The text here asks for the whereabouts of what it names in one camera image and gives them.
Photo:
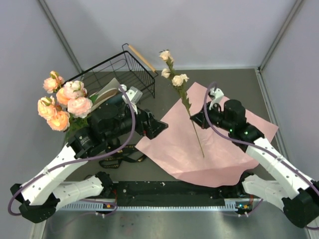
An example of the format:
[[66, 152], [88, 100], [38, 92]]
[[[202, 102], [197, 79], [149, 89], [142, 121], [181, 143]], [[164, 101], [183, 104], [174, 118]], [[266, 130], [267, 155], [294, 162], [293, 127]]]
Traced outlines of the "pink wrapping paper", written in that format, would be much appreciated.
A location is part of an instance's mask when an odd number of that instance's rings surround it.
[[137, 149], [177, 180], [207, 187], [230, 186], [259, 164], [211, 128], [193, 126], [181, 100], [161, 120], [168, 128], [154, 139], [143, 137]]

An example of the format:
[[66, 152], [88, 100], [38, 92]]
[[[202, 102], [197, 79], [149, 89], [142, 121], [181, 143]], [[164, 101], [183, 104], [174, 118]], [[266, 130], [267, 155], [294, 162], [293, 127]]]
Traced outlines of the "peach rose flower stem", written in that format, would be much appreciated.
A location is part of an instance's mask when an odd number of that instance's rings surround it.
[[65, 83], [64, 78], [56, 71], [51, 71], [50, 77], [44, 80], [43, 88], [49, 94], [56, 94], [57, 101], [60, 105], [67, 107], [69, 98], [64, 93], [63, 85]]

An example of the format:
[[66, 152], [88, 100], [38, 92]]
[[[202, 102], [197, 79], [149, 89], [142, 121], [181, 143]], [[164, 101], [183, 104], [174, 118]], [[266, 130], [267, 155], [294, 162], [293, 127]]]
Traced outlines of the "pale pink peony stem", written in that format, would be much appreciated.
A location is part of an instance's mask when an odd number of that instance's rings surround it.
[[64, 87], [64, 95], [69, 99], [67, 103], [67, 110], [73, 114], [75, 118], [82, 118], [88, 116], [91, 112], [93, 103], [87, 98], [87, 90], [82, 81], [66, 82]]

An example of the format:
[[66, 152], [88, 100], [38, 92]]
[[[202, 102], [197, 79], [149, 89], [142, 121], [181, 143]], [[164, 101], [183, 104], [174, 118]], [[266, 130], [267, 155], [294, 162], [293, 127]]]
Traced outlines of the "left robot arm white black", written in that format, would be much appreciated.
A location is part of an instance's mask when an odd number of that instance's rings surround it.
[[87, 162], [122, 150], [135, 132], [153, 139], [167, 128], [149, 110], [103, 103], [89, 117], [88, 126], [77, 130], [46, 167], [28, 182], [10, 188], [8, 213], [40, 223], [68, 204], [109, 197], [113, 182], [105, 172], [75, 183], [65, 183], [65, 179]]

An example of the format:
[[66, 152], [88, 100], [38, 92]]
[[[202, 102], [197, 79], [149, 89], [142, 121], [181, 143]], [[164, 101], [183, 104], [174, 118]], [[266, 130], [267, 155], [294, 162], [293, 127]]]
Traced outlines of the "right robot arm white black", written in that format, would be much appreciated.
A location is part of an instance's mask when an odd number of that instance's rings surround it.
[[225, 139], [258, 161], [274, 178], [266, 181], [256, 175], [236, 181], [232, 186], [238, 197], [253, 194], [279, 208], [298, 228], [308, 228], [319, 217], [319, 183], [302, 173], [281, 155], [265, 135], [247, 122], [246, 109], [238, 100], [224, 106], [206, 103], [190, 119], [202, 129], [221, 128]]

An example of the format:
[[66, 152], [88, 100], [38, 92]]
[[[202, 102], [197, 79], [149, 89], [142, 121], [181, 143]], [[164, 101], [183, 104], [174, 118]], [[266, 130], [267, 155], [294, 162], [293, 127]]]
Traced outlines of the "eucalyptus pink flower sprig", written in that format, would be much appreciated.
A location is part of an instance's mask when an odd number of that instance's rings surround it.
[[37, 102], [38, 115], [44, 118], [53, 131], [65, 133], [66, 142], [71, 135], [72, 114], [55, 103], [55, 98], [42, 97]]

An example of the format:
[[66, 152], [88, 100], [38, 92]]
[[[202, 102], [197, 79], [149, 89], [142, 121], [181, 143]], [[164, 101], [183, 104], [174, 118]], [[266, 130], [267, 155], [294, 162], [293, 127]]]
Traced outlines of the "small pink rose sprig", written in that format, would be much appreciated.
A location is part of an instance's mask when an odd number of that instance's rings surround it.
[[173, 88], [178, 93], [182, 104], [184, 105], [189, 118], [191, 117], [190, 108], [191, 103], [186, 92], [186, 83], [189, 80], [189, 77], [186, 74], [178, 74], [174, 69], [174, 59], [169, 50], [162, 50], [159, 53], [159, 58], [167, 65], [166, 68], [163, 68], [161, 71], [161, 76], [170, 80]]

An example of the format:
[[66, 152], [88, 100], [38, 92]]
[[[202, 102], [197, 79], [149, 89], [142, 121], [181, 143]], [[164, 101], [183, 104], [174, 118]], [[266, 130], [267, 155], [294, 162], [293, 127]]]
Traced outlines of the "black ribbon gold lettering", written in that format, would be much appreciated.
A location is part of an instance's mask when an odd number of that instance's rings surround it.
[[[137, 159], [131, 158], [132, 154], [140, 153]], [[117, 151], [115, 154], [99, 161], [99, 165], [104, 169], [118, 169], [122, 162], [140, 163], [143, 162], [147, 156], [140, 152], [135, 144], [128, 144], [123, 149]]]

